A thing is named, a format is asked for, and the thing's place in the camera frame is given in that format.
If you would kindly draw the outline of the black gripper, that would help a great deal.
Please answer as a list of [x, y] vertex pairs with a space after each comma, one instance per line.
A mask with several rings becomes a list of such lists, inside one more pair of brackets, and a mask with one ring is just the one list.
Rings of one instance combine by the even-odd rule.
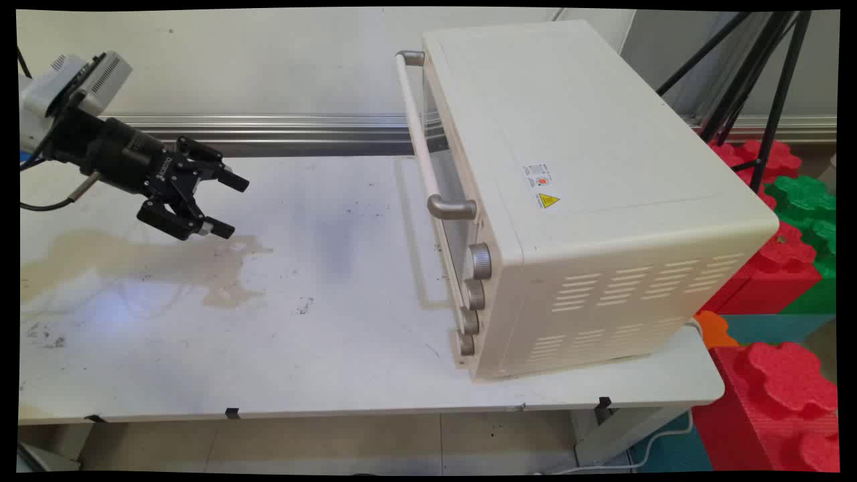
[[205, 216], [192, 199], [199, 180], [217, 180], [239, 192], [249, 186], [208, 145], [182, 135], [168, 149], [140, 129], [91, 114], [56, 120], [47, 135], [47, 156], [76, 165], [84, 176], [98, 173], [101, 182], [147, 196], [137, 219], [181, 241], [192, 234], [228, 239], [235, 232], [235, 226]]

